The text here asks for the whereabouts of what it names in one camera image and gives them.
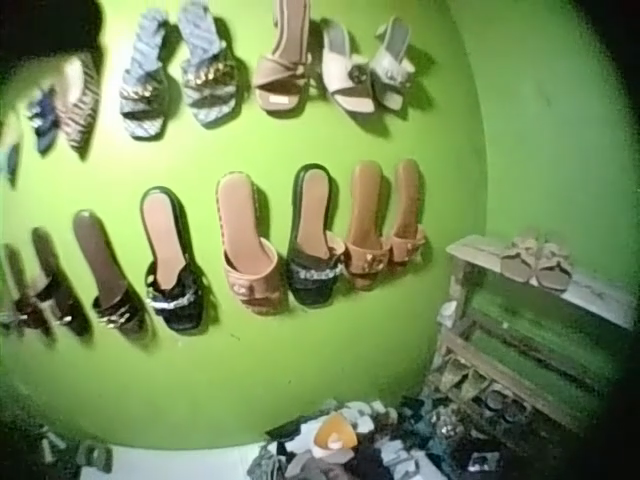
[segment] tan sandal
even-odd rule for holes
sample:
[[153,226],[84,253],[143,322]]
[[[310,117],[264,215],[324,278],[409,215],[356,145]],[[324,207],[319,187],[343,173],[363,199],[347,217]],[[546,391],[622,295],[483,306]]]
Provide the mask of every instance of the tan sandal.
[[540,286],[564,292],[571,283],[572,270],[566,250],[551,242],[542,245],[535,272]]
[[538,240],[533,233],[512,240],[500,255],[500,273],[511,280],[527,283],[533,276],[538,253]]
[[300,103],[307,82],[309,10],[309,0],[276,0],[278,39],[273,51],[258,60],[252,81],[267,112],[291,110]]
[[251,178],[241,172],[225,175],[216,198],[229,288],[254,313],[276,313],[284,297],[278,253],[258,234]]
[[389,261],[389,245],[380,238],[376,227],[381,181],[382,169],[373,161],[359,163],[351,177],[346,269],[358,290],[371,288]]
[[415,160],[403,160],[396,167],[398,214],[391,232],[391,260],[407,263],[420,253],[426,242],[424,229],[418,225],[420,209],[420,168]]

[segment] wedge sandal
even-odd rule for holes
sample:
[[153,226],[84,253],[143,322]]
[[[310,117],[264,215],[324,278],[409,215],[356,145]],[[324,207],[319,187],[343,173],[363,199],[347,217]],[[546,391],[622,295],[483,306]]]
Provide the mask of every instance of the wedge sandal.
[[538,248],[532,232],[514,238],[500,254],[500,273],[516,282],[527,283],[536,267]]
[[64,64],[55,100],[60,128],[69,146],[82,153],[95,126],[100,103],[98,73],[88,52],[80,53]]
[[229,288],[252,312],[277,313],[284,299],[278,253],[258,233],[251,178],[241,172],[225,175],[216,199]]
[[540,249],[535,276],[540,286],[564,292],[571,284],[573,267],[569,261],[569,252],[559,245],[546,242]]
[[345,243],[346,270],[357,290],[370,289],[389,261],[389,245],[377,232],[382,169],[373,161],[359,163],[351,177],[351,219]]
[[426,242],[424,229],[418,225],[422,202],[420,191],[420,167],[415,160],[403,160],[396,167],[396,192],[398,207],[396,224],[391,231],[391,261],[406,264],[419,256]]
[[58,261],[51,237],[42,227],[31,231],[31,241],[40,264],[40,275],[31,291],[40,307],[49,311],[57,325],[68,327],[78,336],[91,332],[91,325],[78,296]]
[[73,217],[73,232],[98,290],[91,303],[98,321],[125,334],[142,331],[144,308],[122,273],[100,218],[80,210]]
[[205,3],[185,2],[178,27],[189,49],[189,58],[181,66],[185,101],[198,123],[211,127],[236,105],[236,61]]
[[400,110],[415,67],[406,58],[411,31],[398,17],[391,17],[376,32],[382,45],[371,60],[376,99],[390,110]]
[[157,138],[167,119],[169,87],[160,62],[167,26],[167,12],[159,8],[140,16],[131,62],[120,87],[120,115],[132,138]]
[[293,185],[293,219],[287,253],[289,290],[307,307],[326,304],[343,270],[345,245],[327,231],[331,179],[325,167],[304,165]]
[[327,91],[347,112],[374,112],[368,60],[351,53],[349,33],[340,23],[327,20],[322,32],[322,80]]
[[292,110],[307,83],[309,0],[275,0],[278,38],[270,54],[260,57],[253,75],[258,104],[266,112]]
[[147,303],[167,326],[184,332],[202,323],[202,279],[191,258],[184,210],[168,188],[154,187],[142,197],[142,222],[153,261],[147,268]]

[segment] shelf board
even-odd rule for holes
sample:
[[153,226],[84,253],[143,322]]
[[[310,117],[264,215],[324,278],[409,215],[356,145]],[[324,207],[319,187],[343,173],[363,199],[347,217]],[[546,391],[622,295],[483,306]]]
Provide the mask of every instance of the shelf board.
[[[496,273],[500,273],[500,253],[503,250],[504,244],[480,235],[468,236],[447,247],[450,255]],[[539,287],[535,276],[529,283]],[[620,327],[628,330],[634,327],[635,298],[583,270],[573,269],[573,278],[566,292],[550,293]]]
[[450,330],[446,328],[441,329],[440,341],[446,348],[452,350],[457,356],[472,365],[480,373],[503,385],[522,398],[522,400],[529,403],[533,408],[574,432],[581,431],[582,422],[580,419],[558,405],[548,394],[542,392],[527,380],[519,377],[499,362],[485,355]]

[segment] wooden shelf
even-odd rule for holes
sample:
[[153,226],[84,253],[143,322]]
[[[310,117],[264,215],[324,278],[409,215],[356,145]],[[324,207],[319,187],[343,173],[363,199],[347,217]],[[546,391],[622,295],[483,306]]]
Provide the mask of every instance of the wooden shelf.
[[[480,235],[471,235],[449,245],[447,252],[462,261],[500,273],[500,253],[503,249],[504,244],[496,240]],[[539,287],[535,277],[529,283],[534,287]],[[635,298],[628,292],[585,271],[574,268],[569,289],[562,294],[555,295],[620,327],[628,330],[632,330],[634,327]]]

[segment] green wall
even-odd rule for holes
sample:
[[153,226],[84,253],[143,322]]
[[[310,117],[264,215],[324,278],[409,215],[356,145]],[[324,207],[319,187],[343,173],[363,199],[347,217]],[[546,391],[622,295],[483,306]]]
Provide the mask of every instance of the green wall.
[[[164,3],[175,19],[180,2]],[[167,185],[186,205],[197,260],[217,298],[217,323],[205,335],[181,337],[154,317],[153,342],[137,346],[95,325],[95,318],[88,345],[59,327],[53,346],[34,332],[22,340],[3,340],[2,361],[21,390],[50,418],[114,443],[196,448],[257,440],[264,429],[328,397],[393,400],[417,388],[448,287],[444,248],[482,232],[486,223],[485,142],[476,87],[446,5],[313,0],[313,18],[344,22],[366,55],[375,52],[373,34],[390,15],[410,22],[415,46],[410,55],[420,74],[407,118],[380,112],[362,129],[332,103],[311,99],[299,118],[274,120],[250,97],[238,118],[215,131],[199,127],[181,104],[158,143],[131,140],[118,113],[119,81],[142,8],[132,5],[110,0],[103,6],[103,98],[86,162],[62,138],[50,155],[39,158],[21,111],[25,145],[19,183],[15,191],[5,182],[1,186],[3,241],[20,248],[33,275],[37,263],[30,230],[46,227],[89,306],[95,287],[71,219],[78,209],[91,208],[103,218],[126,274],[143,293],[151,254],[138,204],[148,187]],[[237,55],[252,69],[275,38],[271,2],[218,0],[212,5],[228,22]],[[174,79],[179,80],[186,55],[181,45],[169,65]],[[33,78],[17,78],[5,100],[17,98],[23,108],[19,93]],[[268,199],[270,239],[284,252],[290,185],[300,165],[323,163],[336,178],[334,230],[343,234],[356,162],[378,160],[392,175],[405,157],[418,160],[426,179],[423,224],[433,251],[428,265],[389,279],[375,292],[341,296],[321,311],[293,304],[289,314],[264,319],[235,301],[221,264],[214,197],[221,175],[244,170],[252,176]]]

